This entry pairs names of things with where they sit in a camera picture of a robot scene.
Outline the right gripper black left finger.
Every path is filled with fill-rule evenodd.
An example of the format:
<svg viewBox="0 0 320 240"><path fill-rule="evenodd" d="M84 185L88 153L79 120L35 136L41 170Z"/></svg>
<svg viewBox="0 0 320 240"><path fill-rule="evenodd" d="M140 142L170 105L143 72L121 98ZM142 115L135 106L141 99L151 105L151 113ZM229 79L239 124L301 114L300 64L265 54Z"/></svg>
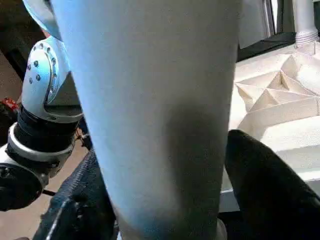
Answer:
<svg viewBox="0 0 320 240"><path fill-rule="evenodd" d="M91 149L51 198L35 240L113 240L116 217Z"/></svg>

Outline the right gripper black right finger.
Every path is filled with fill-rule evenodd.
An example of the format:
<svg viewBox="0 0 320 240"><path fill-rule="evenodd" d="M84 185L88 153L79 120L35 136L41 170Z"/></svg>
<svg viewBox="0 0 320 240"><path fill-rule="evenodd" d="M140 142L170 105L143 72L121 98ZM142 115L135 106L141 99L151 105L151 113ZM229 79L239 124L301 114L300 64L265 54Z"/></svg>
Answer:
<svg viewBox="0 0 320 240"><path fill-rule="evenodd" d="M224 165L240 212L259 240L320 238L320 197L268 146L230 130Z"/></svg>

